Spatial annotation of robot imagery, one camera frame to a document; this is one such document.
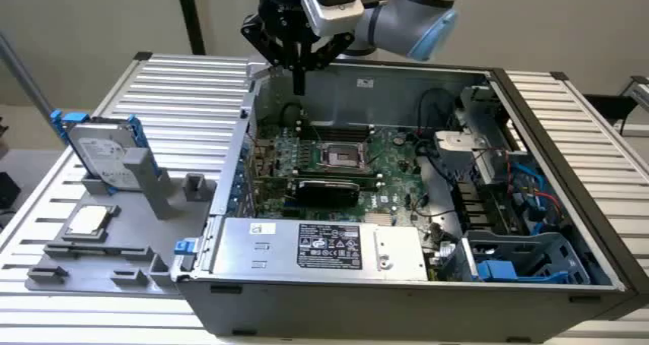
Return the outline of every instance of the green circuit board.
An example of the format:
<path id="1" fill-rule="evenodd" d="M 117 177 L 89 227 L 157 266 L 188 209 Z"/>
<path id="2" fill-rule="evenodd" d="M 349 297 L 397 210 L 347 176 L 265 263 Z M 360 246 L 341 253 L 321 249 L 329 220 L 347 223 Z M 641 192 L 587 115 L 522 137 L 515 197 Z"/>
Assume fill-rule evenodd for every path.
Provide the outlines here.
<path id="1" fill-rule="evenodd" d="M 377 129 L 364 142 L 353 144 L 304 141 L 283 130 L 272 139 L 273 176 L 261 176 L 255 182 L 259 193 L 257 217 L 364 222 L 365 214 L 385 214 L 391 217 L 392 225 L 409 226 L 411 204 L 423 194 L 423 183 L 415 163 L 415 142 L 405 141 L 408 132 L 396 128 Z M 380 187 L 360 192 L 355 207 L 340 210 L 296 207 L 293 198 L 285 193 L 293 170 L 321 173 L 339 171 L 321 165 L 321 149 L 325 146 L 352 145 L 357 145 L 361 150 L 361 170 L 371 178 L 356 176 L 340 180 L 356 182 L 361 186 L 363 179 L 371 179 L 373 185 L 376 175 L 380 174 Z"/>

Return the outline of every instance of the white wall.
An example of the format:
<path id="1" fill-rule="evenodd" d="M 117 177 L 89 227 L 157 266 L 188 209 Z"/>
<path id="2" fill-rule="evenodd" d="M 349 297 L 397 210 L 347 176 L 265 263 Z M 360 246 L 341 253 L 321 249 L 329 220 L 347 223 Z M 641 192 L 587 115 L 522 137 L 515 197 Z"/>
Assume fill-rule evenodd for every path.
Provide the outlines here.
<path id="1" fill-rule="evenodd" d="M 93 109 L 136 51 L 189 52 L 177 0 L 0 0 L 0 29 L 58 108 Z M 0 103 L 29 103 L 1 62 Z"/>
<path id="2" fill-rule="evenodd" d="M 198 3 L 208 51 L 245 55 L 237 30 L 256 0 Z M 440 64 L 564 71 L 587 93 L 616 93 L 630 75 L 649 75 L 647 0 L 456 0 L 456 9 Z"/>
<path id="3" fill-rule="evenodd" d="M 249 54 L 239 28 L 256 0 L 196 2 L 208 53 Z M 646 0 L 458 0 L 456 8 L 439 63 L 564 71 L 588 93 L 649 75 Z M 93 108 L 137 50 L 189 52 L 177 0 L 0 0 L 0 28 L 57 107 Z M 0 103 L 28 103 L 2 66 Z"/>

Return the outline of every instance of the robotic arm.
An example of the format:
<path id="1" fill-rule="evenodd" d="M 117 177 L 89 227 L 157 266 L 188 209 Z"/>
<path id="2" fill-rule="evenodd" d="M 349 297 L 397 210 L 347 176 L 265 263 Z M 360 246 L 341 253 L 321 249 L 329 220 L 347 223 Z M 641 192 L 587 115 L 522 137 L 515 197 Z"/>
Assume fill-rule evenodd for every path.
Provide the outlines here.
<path id="1" fill-rule="evenodd" d="M 241 34 L 272 66 L 292 72 L 292 92 L 304 94 L 305 72 L 344 53 L 380 48 L 424 61 L 452 30 L 454 0 L 260 0 Z M 313 44 L 331 37 L 317 50 Z"/>

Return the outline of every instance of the power supply label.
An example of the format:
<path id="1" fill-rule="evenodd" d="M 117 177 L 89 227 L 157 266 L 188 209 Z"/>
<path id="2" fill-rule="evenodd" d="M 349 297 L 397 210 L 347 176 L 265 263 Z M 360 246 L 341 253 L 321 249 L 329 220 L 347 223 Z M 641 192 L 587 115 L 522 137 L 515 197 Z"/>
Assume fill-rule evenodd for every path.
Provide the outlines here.
<path id="1" fill-rule="evenodd" d="M 296 264 L 317 269 L 363 269 L 359 227 L 300 224 Z"/>

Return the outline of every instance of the sticker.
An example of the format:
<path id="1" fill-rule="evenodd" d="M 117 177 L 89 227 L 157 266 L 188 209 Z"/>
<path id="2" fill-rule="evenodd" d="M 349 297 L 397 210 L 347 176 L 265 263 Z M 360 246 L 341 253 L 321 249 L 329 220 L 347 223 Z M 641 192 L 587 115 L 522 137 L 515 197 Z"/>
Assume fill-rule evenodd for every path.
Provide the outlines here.
<path id="1" fill-rule="evenodd" d="M 373 88 L 373 79 L 356 79 L 356 87 Z"/>
<path id="2" fill-rule="evenodd" d="M 296 264 L 320 269 L 363 269 L 357 226 L 300 224 Z"/>
<path id="3" fill-rule="evenodd" d="M 121 163 L 121 145 L 105 138 L 78 138 L 77 142 L 100 179 L 116 188 L 140 189 L 134 175 Z"/>
<path id="4" fill-rule="evenodd" d="M 275 223 L 273 222 L 260 222 L 251 223 L 251 235 L 275 235 Z"/>

